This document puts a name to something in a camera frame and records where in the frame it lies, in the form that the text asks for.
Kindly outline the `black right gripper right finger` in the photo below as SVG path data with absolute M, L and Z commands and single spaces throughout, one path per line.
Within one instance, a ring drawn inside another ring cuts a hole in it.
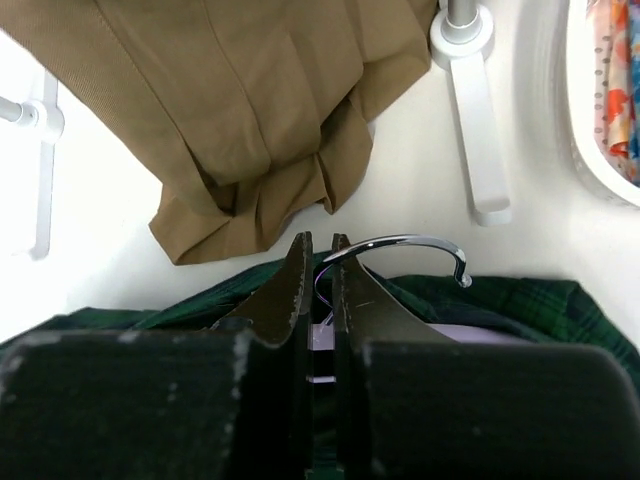
M 385 247 L 450 254 L 428 311 L 398 301 L 359 261 Z M 348 479 L 635 479 L 639 358 L 555 340 L 472 305 L 464 252 L 424 235 L 331 253 L 337 462 Z

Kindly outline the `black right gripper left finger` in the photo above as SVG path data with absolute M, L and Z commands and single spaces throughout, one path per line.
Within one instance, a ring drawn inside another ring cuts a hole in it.
M 5 479 L 302 479 L 313 246 L 202 328 L 44 330 L 1 363 Z

